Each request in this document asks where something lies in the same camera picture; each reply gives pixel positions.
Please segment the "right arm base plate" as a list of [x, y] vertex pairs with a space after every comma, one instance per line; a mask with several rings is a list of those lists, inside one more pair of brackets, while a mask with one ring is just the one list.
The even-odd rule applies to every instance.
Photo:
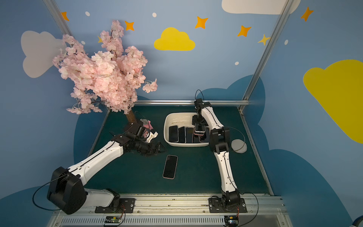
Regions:
[[208, 199], [210, 213], [247, 213], [245, 200], [240, 198], [238, 203], [224, 204], [223, 199], [212, 196]]

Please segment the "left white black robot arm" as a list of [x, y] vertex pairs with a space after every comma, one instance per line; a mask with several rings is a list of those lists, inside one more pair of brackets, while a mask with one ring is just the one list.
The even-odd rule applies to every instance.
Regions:
[[111, 189], [85, 188], [88, 181], [109, 163], [130, 151], [148, 157], [163, 153], [166, 148], [155, 141], [158, 133], [139, 123], [131, 123], [100, 150], [68, 168], [59, 167], [50, 181], [47, 199], [68, 215], [81, 208], [95, 207], [99, 213], [122, 213], [120, 195]]

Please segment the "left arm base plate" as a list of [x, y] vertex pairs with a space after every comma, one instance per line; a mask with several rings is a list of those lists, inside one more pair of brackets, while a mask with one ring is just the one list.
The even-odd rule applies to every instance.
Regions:
[[107, 207], [96, 207], [95, 213], [133, 213], [135, 201], [135, 198], [115, 197]]

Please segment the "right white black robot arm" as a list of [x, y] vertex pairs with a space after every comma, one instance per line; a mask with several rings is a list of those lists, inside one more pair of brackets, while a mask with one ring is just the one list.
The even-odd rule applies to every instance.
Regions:
[[210, 102], [197, 98], [194, 105], [197, 111], [194, 122], [205, 122], [209, 127], [209, 148], [216, 157], [221, 177], [222, 204], [225, 209], [236, 207], [241, 197], [230, 165], [230, 129], [218, 120]]

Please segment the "white plastic storage box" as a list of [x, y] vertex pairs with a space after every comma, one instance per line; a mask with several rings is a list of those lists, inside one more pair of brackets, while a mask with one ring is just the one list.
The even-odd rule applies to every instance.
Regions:
[[185, 126], [194, 128], [192, 124], [193, 116], [197, 115], [197, 113], [171, 113], [165, 118], [164, 122], [164, 140], [173, 147], [206, 147], [209, 145], [208, 142], [199, 142], [199, 143], [178, 143], [171, 142], [169, 139], [169, 127], [178, 126], [178, 128]]

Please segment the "pink case phone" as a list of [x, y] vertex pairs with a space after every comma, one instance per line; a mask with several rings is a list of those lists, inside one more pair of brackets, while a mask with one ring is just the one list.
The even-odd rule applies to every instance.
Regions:
[[202, 125], [202, 124], [195, 124], [194, 126], [194, 135], [197, 135], [197, 136], [203, 136], [206, 132], [206, 127], [205, 125]]
[[168, 155], [165, 160], [163, 178], [174, 179], [177, 169], [178, 157], [174, 155]]

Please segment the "white case phone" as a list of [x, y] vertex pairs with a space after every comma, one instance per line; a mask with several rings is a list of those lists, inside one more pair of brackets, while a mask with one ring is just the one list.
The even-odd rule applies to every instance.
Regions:
[[178, 126], [173, 125], [169, 127], [169, 142], [171, 143], [177, 143], [179, 141], [179, 131]]

